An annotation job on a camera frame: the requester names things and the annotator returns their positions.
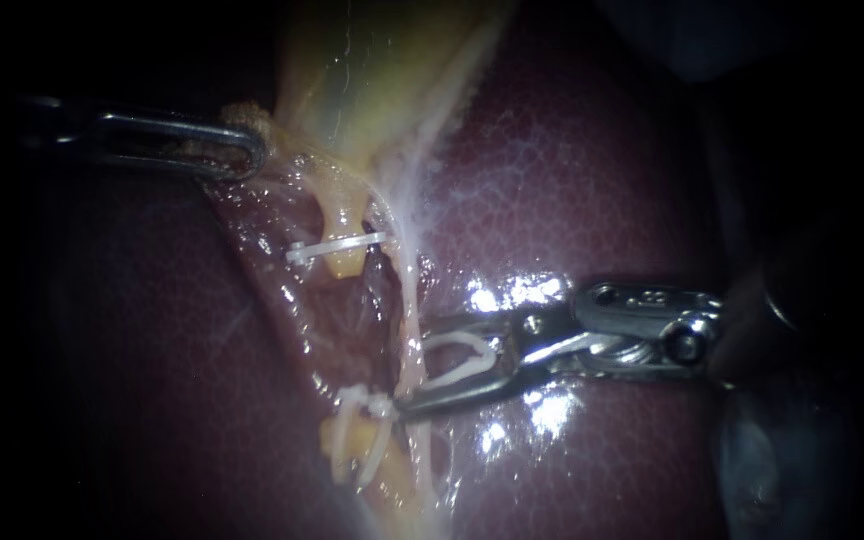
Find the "hem-o-lok clip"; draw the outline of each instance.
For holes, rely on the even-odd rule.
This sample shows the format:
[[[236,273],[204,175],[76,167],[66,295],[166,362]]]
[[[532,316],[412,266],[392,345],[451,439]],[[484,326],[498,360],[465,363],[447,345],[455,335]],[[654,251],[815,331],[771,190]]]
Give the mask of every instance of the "hem-o-lok clip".
[[[371,244],[381,244],[385,242],[387,238],[388,235],[385,232],[379,231],[359,236],[349,236],[348,238],[340,238],[338,240],[330,240],[328,242],[312,244],[309,246],[305,245],[305,242],[295,242],[290,244],[289,251],[285,252],[285,260],[299,266],[305,266],[312,257],[319,257],[322,255],[328,255],[329,253],[368,246]]]
[[[513,398],[562,377],[702,378],[721,308],[704,292],[600,283],[580,289],[571,302],[430,321],[425,340],[471,334],[497,344],[495,363],[450,384],[419,386],[394,405],[399,418],[416,421]]]

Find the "moist tissue surface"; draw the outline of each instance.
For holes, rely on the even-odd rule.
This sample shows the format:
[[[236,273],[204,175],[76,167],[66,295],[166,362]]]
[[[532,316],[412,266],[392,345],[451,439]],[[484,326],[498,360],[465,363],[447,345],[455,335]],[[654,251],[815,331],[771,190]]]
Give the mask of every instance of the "moist tissue surface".
[[[391,394],[421,382],[403,368],[405,321],[557,301],[604,276],[716,278],[701,205],[681,189],[671,115],[607,31],[530,4],[504,30],[489,62],[469,68],[474,96],[453,96],[434,136],[410,147],[421,159],[394,169],[395,189],[374,177],[388,161],[349,165],[325,149],[383,198],[362,210],[365,228],[399,240],[363,252],[358,275],[285,263],[290,244],[321,241],[329,219],[328,195],[294,169],[208,187],[211,204],[189,186],[130,178],[80,194],[54,310],[115,441],[99,455],[163,530],[401,532],[408,525],[387,527],[375,494],[335,483],[319,425],[339,388]],[[290,123],[277,108],[273,119]],[[411,485],[434,493],[410,522],[428,529],[411,537],[720,537],[710,406],[688,384],[563,380],[433,422],[427,453],[415,451],[422,433],[397,430],[390,445],[429,460],[424,480],[408,471]]]

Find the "dark background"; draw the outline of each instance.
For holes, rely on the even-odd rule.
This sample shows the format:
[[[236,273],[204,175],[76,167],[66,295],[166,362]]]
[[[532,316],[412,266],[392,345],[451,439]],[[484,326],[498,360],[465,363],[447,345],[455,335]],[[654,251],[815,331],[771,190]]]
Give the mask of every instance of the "dark background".
[[[753,2],[766,15],[745,17],[748,3],[726,2],[734,9],[720,19],[756,21],[740,24],[748,32],[735,40],[741,54],[731,65],[724,53],[691,62],[664,54],[703,50],[702,43],[714,49],[718,34],[701,29],[734,24],[704,16],[711,8],[702,2],[600,4],[642,77],[697,111],[713,189],[731,194],[721,197],[720,218],[732,224],[723,227],[723,241],[734,274],[827,211],[852,217],[856,226],[842,239],[841,254],[864,261],[864,4]],[[0,136],[11,133],[8,104],[15,92],[202,114],[242,99],[274,103],[273,9],[148,10],[10,12],[11,23],[0,26],[7,51],[0,54]],[[593,16],[563,13],[563,24],[582,24],[583,15]],[[681,23],[696,19],[704,22]],[[690,40],[700,45],[686,46]],[[75,409],[64,374],[38,361],[61,354],[46,323],[42,284],[62,249],[57,230],[64,220],[61,207],[40,204],[40,194],[65,175],[13,160],[9,144],[0,143],[0,529],[114,535],[109,512],[98,510],[103,494],[76,487],[90,467],[78,451],[87,435],[76,429],[85,411]],[[842,336],[842,347],[854,355],[861,383],[864,465],[864,281],[830,294],[842,295],[856,314],[855,331]],[[864,466],[862,481],[857,530],[864,536]]]

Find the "white surgical clip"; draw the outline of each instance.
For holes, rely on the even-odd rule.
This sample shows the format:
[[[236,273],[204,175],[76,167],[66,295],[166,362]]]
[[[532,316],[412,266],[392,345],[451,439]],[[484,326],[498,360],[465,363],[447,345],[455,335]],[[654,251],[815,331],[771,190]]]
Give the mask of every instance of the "white surgical clip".
[[[381,244],[387,238],[388,235],[385,232],[379,231],[361,236],[350,236],[348,238],[322,242],[321,244],[312,244],[311,246],[305,245],[305,242],[295,242],[289,246],[289,251],[285,252],[285,260],[299,266],[305,266],[312,257],[328,255],[329,253],[371,244]]]

